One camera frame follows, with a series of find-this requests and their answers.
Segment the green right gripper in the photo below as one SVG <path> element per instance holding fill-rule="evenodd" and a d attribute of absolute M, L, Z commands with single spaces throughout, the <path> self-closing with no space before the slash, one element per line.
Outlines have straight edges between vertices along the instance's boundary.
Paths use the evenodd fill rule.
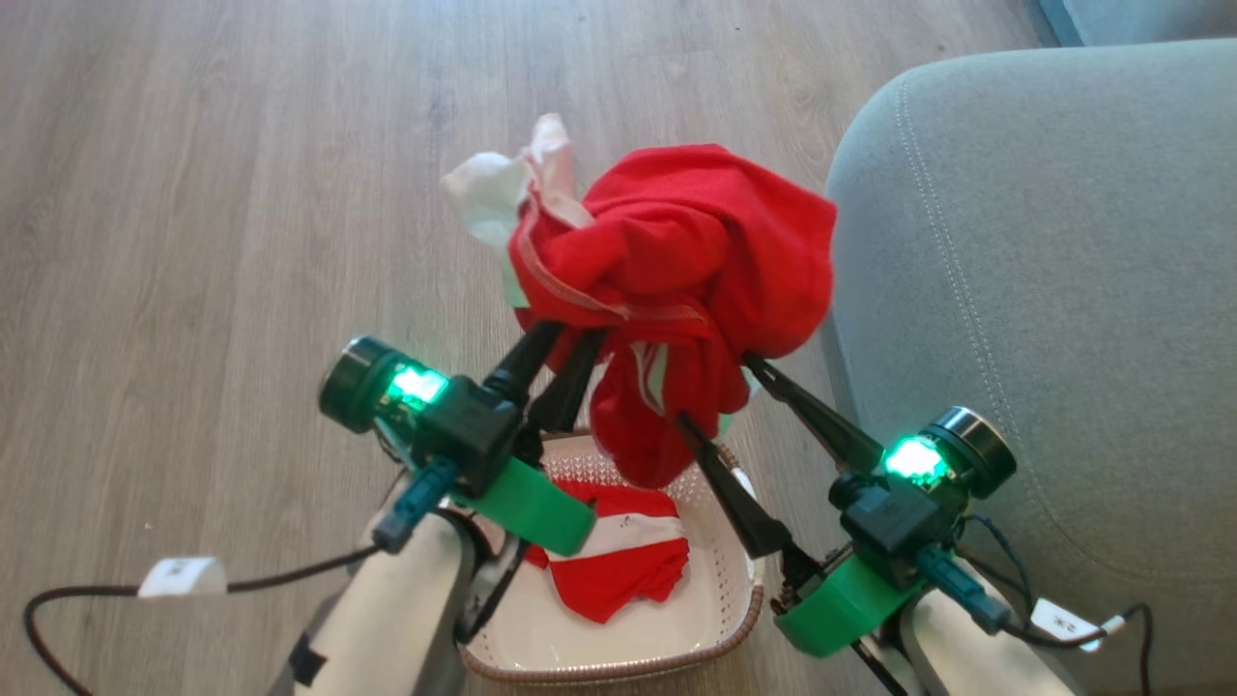
<path fill-rule="evenodd" d="M 823 446 L 837 472 L 871 473 L 884 457 L 884 446 L 862 431 L 833 407 L 782 373 L 764 357 L 745 354 L 743 365 L 774 401 L 785 404 Z M 769 516 L 722 462 L 721 452 L 688 414 L 675 417 L 675 427 L 691 449 L 695 462 L 724 511 L 748 558 L 760 559 L 785 551 L 790 529 Z M 826 659 L 842 651 L 884 621 L 901 612 L 923 590 L 924 580 L 913 579 L 905 588 L 884 581 L 865 561 L 849 556 L 821 584 L 790 609 L 776 616 L 774 626 L 795 651 Z"/>

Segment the grey sofa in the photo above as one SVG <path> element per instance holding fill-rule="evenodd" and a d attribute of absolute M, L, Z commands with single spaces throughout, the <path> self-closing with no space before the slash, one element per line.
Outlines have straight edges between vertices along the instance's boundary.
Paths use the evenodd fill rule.
<path fill-rule="evenodd" d="M 1150 682 L 1237 696 L 1237 40 L 977 54 L 854 119 L 831 321 L 883 443 L 948 405 L 1035 591 L 1157 621 Z"/>

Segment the blue-grey upholstered furniture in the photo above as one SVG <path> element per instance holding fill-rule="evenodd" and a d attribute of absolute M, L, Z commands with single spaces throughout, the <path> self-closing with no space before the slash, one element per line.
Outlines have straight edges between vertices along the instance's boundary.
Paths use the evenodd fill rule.
<path fill-rule="evenodd" d="M 1237 0 L 1035 0 L 1060 45 L 1237 37 Z"/>

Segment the cream basket with brown rim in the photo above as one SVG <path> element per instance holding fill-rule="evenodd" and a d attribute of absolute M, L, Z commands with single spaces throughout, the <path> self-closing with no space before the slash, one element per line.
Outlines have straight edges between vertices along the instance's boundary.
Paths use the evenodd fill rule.
<path fill-rule="evenodd" d="M 734 651 L 760 619 L 764 564 L 747 556 L 698 469 L 666 493 L 688 555 L 663 602 L 631 600 L 605 623 L 588 621 L 562 603 L 549 567 L 526 561 L 491 621 L 461 648 L 465 666 L 491 682 L 622 682 Z"/>

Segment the red garment with white part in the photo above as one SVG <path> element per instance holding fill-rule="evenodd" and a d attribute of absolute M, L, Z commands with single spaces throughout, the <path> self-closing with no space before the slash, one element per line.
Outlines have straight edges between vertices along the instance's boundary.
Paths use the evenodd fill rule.
<path fill-rule="evenodd" d="M 662 488 L 704 436 L 743 409 L 747 354 L 779 360 L 821 325 L 833 294 L 833 202 L 716 143 L 644 147 L 576 193 L 562 117 L 541 116 L 518 155 L 473 155 L 442 189 L 474 239 L 503 256 L 521 326 L 562 323 L 560 370 L 602 330 L 593 440 L 628 485 Z"/>

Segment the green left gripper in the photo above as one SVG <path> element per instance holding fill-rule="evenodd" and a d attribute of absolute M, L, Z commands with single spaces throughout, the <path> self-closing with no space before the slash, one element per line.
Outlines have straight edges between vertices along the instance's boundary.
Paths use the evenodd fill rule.
<path fill-rule="evenodd" d="M 546 433 L 570 433 L 604 347 L 605 329 L 584 331 L 541 396 L 532 402 L 529 424 Z M 560 339 L 560 321 L 534 321 L 482 380 L 482 388 L 515 405 L 529 402 L 529 387 Z M 555 486 L 543 472 L 518 457 L 499 471 L 481 497 L 452 490 L 452 502 L 477 512 L 522 540 L 547 553 L 570 558 L 580 553 L 596 523 L 588 503 Z"/>

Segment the red garment with white stripe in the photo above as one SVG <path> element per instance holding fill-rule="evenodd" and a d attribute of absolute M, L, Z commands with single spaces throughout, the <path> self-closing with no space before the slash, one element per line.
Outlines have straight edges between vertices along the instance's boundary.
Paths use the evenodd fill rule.
<path fill-rule="evenodd" d="M 690 559 L 675 499 L 659 490 L 558 480 L 560 490 L 593 504 L 597 520 L 578 555 L 529 546 L 526 562 L 549 574 L 562 605 L 605 624 L 636 600 L 664 603 Z"/>

